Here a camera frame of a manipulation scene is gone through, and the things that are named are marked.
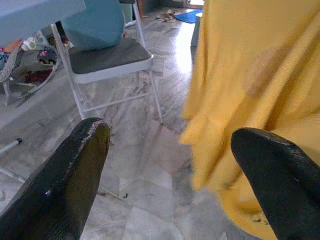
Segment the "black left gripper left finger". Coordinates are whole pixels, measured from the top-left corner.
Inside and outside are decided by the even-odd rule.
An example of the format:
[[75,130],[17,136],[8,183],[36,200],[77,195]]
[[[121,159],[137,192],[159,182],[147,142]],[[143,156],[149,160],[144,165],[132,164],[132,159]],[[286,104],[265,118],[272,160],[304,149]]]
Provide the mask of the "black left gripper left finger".
[[78,240],[96,198],[110,128],[80,121],[21,186],[0,216],[3,240]]

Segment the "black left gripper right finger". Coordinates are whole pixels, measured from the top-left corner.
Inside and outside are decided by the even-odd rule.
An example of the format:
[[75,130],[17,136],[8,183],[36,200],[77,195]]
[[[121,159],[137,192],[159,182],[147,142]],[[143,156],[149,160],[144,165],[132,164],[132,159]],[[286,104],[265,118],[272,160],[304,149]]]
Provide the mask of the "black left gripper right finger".
[[232,153],[279,240],[320,238],[320,168],[295,143],[257,128],[231,137]]

